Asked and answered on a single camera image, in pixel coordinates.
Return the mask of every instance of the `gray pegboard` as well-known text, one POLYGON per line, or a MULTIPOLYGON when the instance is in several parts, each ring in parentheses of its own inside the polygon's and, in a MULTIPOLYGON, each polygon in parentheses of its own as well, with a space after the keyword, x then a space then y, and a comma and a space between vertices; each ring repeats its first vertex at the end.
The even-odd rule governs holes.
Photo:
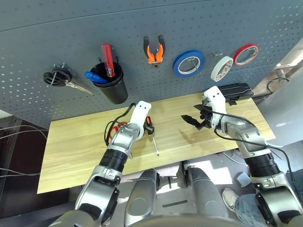
POLYGON ((53 120, 192 94, 213 85, 247 82, 255 87, 303 33, 301 0, 20 1, 17 9, 13 1, 3 5, 0 109, 45 128, 53 120), (154 44, 160 34, 166 52, 154 69, 143 53, 143 37, 148 35, 154 44), (129 98, 121 105, 110 103, 84 78, 98 63, 99 44, 104 42, 114 46, 125 74, 129 98), (247 43, 261 47, 257 59, 245 67, 233 66, 218 83, 212 81, 210 73, 220 60, 212 52, 222 50, 232 57, 247 43), (172 64, 190 49, 203 51, 205 66, 191 78, 178 78, 172 64), (95 95, 47 87, 43 73, 61 62, 95 95))

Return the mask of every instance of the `black handle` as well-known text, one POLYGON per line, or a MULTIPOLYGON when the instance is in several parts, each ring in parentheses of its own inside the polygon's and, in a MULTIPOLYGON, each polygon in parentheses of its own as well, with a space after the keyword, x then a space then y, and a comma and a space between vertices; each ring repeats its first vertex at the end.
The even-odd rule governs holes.
POLYGON ((155 127, 152 125, 151 117, 147 116, 144 123, 144 129, 147 130, 148 135, 152 135, 155 132, 155 127))
POLYGON ((164 53, 165 53, 165 42, 164 42, 164 37, 163 37, 163 35, 159 35, 158 36, 158 40, 159 40, 159 43, 162 45, 162 47, 163 47, 163 55, 164 55, 164 53))
POLYGON ((148 57, 147 55, 147 47, 150 45, 150 39, 148 38, 148 36, 144 36, 143 38, 143 49, 144 49, 144 53, 146 55, 146 57, 148 57))

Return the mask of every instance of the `wooden table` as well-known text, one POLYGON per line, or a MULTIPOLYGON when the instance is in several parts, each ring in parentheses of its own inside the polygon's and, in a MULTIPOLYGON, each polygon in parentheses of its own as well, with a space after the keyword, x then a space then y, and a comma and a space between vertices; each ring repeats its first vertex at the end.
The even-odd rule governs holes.
MULTIPOLYGON (((144 135, 135 142, 133 159, 127 160, 123 174, 236 148, 234 141, 217 137, 212 129, 198 131, 181 118, 182 114, 188 114, 199 119, 199 111, 194 105, 201 103, 201 97, 199 93, 151 103, 150 116, 160 156, 156 155, 152 139, 144 135)), ((266 140, 275 138, 252 99, 237 103, 227 104, 227 113, 248 118, 266 140)), ((106 151, 103 141, 106 124, 125 110, 121 108, 51 122, 37 193, 85 184, 106 151)), ((132 111, 121 121, 127 122, 131 115, 132 111)))

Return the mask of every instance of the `black cup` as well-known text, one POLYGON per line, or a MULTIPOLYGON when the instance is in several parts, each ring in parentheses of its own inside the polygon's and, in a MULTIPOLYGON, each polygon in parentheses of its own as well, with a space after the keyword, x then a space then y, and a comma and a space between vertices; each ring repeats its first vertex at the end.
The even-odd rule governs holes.
POLYGON ((95 65, 90 71, 110 81, 107 84, 93 84, 97 86, 112 103, 121 104, 127 100, 128 94, 123 80, 123 71, 118 63, 114 62, 115 76, 112 78, 107 76, 104 63, 95 65))

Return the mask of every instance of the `black cable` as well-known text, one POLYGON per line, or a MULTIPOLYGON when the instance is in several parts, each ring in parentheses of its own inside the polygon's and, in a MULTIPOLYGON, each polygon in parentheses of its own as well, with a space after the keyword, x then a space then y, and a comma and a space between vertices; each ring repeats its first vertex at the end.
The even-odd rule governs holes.
POLYGON ((248 124, 251 124, 252 126, 255 126, 251 121, 247 120, 246 118, 244 117, 239 117, 239 116, 236 116, 236 115, 232 115, 232 114, 226 114, 226 113, 219 113, 219 112, 215 112, 213 110, 209 110, 209 109, 206 109, 203 105, 202 105, 202 108, 203 108, 203 111, 206 111, 206 112, 211 112, 211 113, 215 113, 215 114, 219 114, 219 115, 222 115, 222 116, 227 116, 227 117, 233 117, 233 118, 237 118, 237 119, 240 119, 240 120, 243 120, 245 122, 247 122, 248 124))
POLYGON ((285 80, 287 80, 287 82, 289 82, 289 79, 284 78, 284 77, 278 77, 278 78, 274 78, 274 79, 270 80, 270 81, 267 83, 267 85, 266 85, 266 89, 267 89, 271 94, 272 94, 273 92, 269 89, 269 85, 270 85, 273 81, 275 81, 275 80, 277 80, 277 79, 285 79, 285 80))
POLYGON ((109 145, 109 142, 108 142, 108 141, 109 141, 109 136, 110 136, 110 132, 111 132, 112 129, 113 129, 113 126, 117 123, 117 121, 118 121, 121 117, 124 117, 125 115, 127 115, 128 112, 132 109, 133 106, 136 106, 136 103, 131 103, 130 106, 127 108, 127 110, 124 112, 124 114, 122 114, 122 115, 116 117, 116 119, 114 119, 113 121, 110 121, 109 123, 107 123, 106 128, 105 128, 105 131, 104 131, 104 142, 105 142, 106 146, 109 145), (108 127, 108 125, 109 125, 110 123, 112 123, 112 124, 110 125, 110 127, 109 127, 109 129, 108 129, 108 133, 107 133, 107 135, 106 135, 107 127, 108 127))
MULTIPOLYGON (((211 113, 215 113, 215 114, 219 114, 219 115, 222 115, 222 116, 227 116, 227 117, 233 117, 233 118, 237 118, 237 119, 240 119, 240 120, 243 120, 243 121, 246 121, 248 124, 251 124, 252 126, 256 127, 250 120, 247 120, 246 118, 244 117, 240 117, 240 116, 236 116, 236 115, 232 115, 232 114, 226 114, 226 113, 219 113, 219 112, 215 112, 215 111, 212 111, 212 110, 209 110, 209 109, 206 109, 203 107, 204 110, 208 111, 208 112, 211 112, 211 113)), ((273 152, 279 159, 282 160, 282 158, 277 155, 275 152, 273 152)))
MULTIPOLYGON (((249 120, 247 120, 247 119, 244 118, 244 117, 239 117, 239 116, 235 116, 235 115, 232 115, 232 114, 226 114, 226 113, 219 113, 219 112, 215 112, 215 111, 212 111, 212 110, 208 110, 208 109, 206 109, 206 108, 204 108, 204 107, 203 107, 203 109, 204 109, 205 111, 209 111, 209 112, 212 112, 212 113, 215 113, 215 114, 219 114, 219 115, 222 115, 222 116, 228 116, 228 117, 237 118, 237 119, 246 121, 247 123, 249 123, 249 124, 255 126, 252 122, 250 122, 249 120)), ((218 125, 217 125, 217 126, 215 127, 215 129, 214 129, 214 133, 215 133, 218 137, 220 137, 220 138, 222 138, 222 139, 225 139, 225 140, 233 140, 233 141, 239 141, 239 142, 243 142, 243 143, 249 143, 249 144, 261 146, 261 147, 263 147, 263 148, 272 148, 272 149, 276 149, 276 150, 281 151, 281 152, 284 154, 285 158, 286 158, 287 166, 288 166, 288 170, 289 170, 289 174, 290 174, 290 178, 291 178, 291 180, 292 180, 292 182, 293 182, 293 184, 294 184, 294 189, 295 189, 295 191, 296 191, 296 193, 297 193, 297 195, 298 195, 298 200, 300 201, 300 203, 302 203, 301 198, 300 198, 300 195, 299 195, 298 188, 297 188, 297 186, 296 186, 296 184, 295 184, 294 174, 293 174, 292 169, 291 169, 291 167, 290 167, 289 158, 288 158, 287 154, 286 154, 282 149, 279 149, 279 148, 276 148, 276 147, 273 147, 273 146, 270 146, 270 145, 265 145, 265 144, 260 144, 260 143, 254 143, 254 142, 245 141, 245 140, 240 140, 240 139, 232 139, 232 138, 223 137, 223 136, 221 136, 221 135, 218 134, 217 129, 218 129, 218 125)))
POLYGON ((290 174, 290 178, 291 178, 291 180, 292 180, 292 182, 293 182, 293 184, 294 184, 294 189, 295 189, 295 191, 296 191, 296 193, 297 193, 297 195, 298 195, 298 196, 297 196, 297 197, 298 197, 298 200, 299 200, 299 202, 302 204, 302 201, 301 201, 301 198, 300 198, 300 195, 299 195, 298 188, 297 188, 297 186, 296 186, 296 184, 295 184, 294 174, 293 174, 292 169, 291 169, 291 167, 290 167, 290 162, 289 162, 288 156, 287 156, 287 154, 285 153, 285 151, 283 151, 283 150, 280 149, 280 148, 276 148, 276 147, 273 147, 273 146, 270 146, 270 145, 265 145, 265 144, 260 144, 260 143, 254 143, 254 142, 245 141, 245 140, 241 140, 241 139, 227 138, 227 137, 224 137, 224 136, 219 135, 218 132, 217 132, 217 129, 218 129, 218 126, 215 127, 214 133, 215 133, 218 137, 220 137, 220 138, 222 138, 222 139, 225 139, 225 140, 233 140, 233 141, 239 141, 239 142, 243 142, 243 143, 249 143, 249 144, 261 146, 261 147, 263 147, 263 148, 272 148, 272 149, 276 149, 276 150, 281 151, 281 152, 284 154, 285 158, 286 158, 287 165, 288 165, 288 170, 289 170, 289 174, 290 174))

